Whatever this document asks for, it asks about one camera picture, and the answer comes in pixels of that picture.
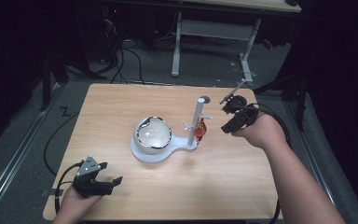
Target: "white bowl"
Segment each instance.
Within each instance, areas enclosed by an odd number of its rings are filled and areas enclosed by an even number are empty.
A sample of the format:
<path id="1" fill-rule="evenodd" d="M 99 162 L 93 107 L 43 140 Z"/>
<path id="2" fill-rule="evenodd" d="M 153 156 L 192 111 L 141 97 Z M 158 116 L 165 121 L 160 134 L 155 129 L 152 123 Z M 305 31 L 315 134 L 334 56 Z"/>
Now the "white bowl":
<path id="1" fill-rule="evenodd" d="M 145 154 L 160 153 L 171 141 L 170 125 L 159 117 L 142 119 L 133 132 L 135 145 Z"/>

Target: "white stand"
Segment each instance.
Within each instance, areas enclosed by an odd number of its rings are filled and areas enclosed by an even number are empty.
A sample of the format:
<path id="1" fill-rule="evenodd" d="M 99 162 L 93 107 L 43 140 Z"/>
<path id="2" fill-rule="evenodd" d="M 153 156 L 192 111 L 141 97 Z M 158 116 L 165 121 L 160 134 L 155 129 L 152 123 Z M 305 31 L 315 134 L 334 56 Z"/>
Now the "white stand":
<path id="1" fill-rule="evenodd" d="M 139 149 L 131 139 L 131 151 L 132 154 L 140 161 L 148 163 L 157 163 L 165 161 L 170 155 L 177 150 L 194 151 L 197 148 L 197 141 L 194 140 L 191 146 L 187 143 L 187 137 L 177 137 L 172 135 L 171 142 L 161 150 L 158 154 L 145 154 Z"/>
<path id="2" fill-rule="evenodd" d="M 138 148 L 134 142 L 133 137 L 131 138 L 131 151 L 132 154 L 140 161 L 148 163 L 156 163 L 165 161 L 170 155 L 177 150 L 185 151 L 194 151 L 197 148 L 197 141 L 194 135 L 194 129 L 197 126 L 200 118 L 202 117 L 201 112 L 205 99 L 199 98 L 197 101 L 196 111 L 194 112 L 193 123 L 190 127 L 186 126 L 186 130 L 189 131 L 188 137 L 178 137 L 174 134 L 171 137 L 170 143 L 157 154 L 147 154 L 144 153 L 140 148 Z"/>

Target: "wooden tabletop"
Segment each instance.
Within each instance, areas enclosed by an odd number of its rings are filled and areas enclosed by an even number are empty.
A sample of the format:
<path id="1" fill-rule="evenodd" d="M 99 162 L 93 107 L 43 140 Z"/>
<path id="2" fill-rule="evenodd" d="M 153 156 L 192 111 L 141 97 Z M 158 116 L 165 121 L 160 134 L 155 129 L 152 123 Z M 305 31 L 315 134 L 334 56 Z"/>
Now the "wooden tabletop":
<path id="1" fill-rule="evenodd" d="M 92 155 L 98 163 L 108 162 L 97 181 L 119 176 L 123 181 L 95 204 L 86 220 L 271 218 L 277 193 L 264 152 L 221 130 L 232 115 L 222 111 L 219 102 L 232 90 L 91 85 L 53 188 L 69 166 Z M 236 94 L 255 102 L 251 90 L 239 89 Z M 173 134 L 188 136 L 182 121 L 191 123 L 201 96 L 211 98 L 202 114 L 213 118 L 206 120 L 207 133 L 195 151 L 173 152 L 157 164 L 132 155 L 132 132 L 144 117 L 159 116 Z M 69 172 L 64 181 L 73 180 L 75 173 Z M 53 196 L 43 215 L 48 220 L 55 217 Z"/>
<path id="2" fill-rule="evenodd" d="M 183 2 L 213 4 L 228 7 L 246 7 L 262 10 L 282 11 L 282 12 L 300 12 L 299 5 L 289 6 L 284 0 L 183 0 Z"/>

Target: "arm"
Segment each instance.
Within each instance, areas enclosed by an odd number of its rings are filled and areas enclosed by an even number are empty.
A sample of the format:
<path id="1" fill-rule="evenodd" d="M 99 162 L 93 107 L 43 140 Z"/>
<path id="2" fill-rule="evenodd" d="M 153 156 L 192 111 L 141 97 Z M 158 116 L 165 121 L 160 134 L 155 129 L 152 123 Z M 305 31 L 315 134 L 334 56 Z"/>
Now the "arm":
<path id="1" fill-rule="evenodd" d="M 232 134 L 262 148 L 268 158 L 287 223 L 345 223 L 336 207 L 287 145 L 283 130 L 271 116 Z"/>
<path id="2" fill-rule="evenodd" d="M 98 195 L 85 199 L 71 186 L 63 195 L 60 211 L 54 218 L 53 224 L 77 223 L 102 197 Z"/>

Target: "hand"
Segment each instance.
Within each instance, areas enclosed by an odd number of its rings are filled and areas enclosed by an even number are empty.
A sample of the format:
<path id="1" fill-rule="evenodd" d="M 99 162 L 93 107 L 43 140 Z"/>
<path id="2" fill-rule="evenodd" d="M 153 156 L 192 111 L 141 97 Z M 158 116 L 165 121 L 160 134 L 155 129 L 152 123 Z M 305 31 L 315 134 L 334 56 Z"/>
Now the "hand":
<path id="1" fill-rule="evenodd" d="M 60 211 L 53 223 L 77 223 L 102 197 L 103 195 L 95 195 L 83 198 L 72 186 L 69 187 L 63 195 Z"/>
<path id="2" fill-rule="evenodd" d="M 281 125 L 272 116 L 259 112 L 251 126 L 241 128 L 231 135 L 244 137 L 254 147 L 271 148 L 271 145 L 286 144 Z"/>

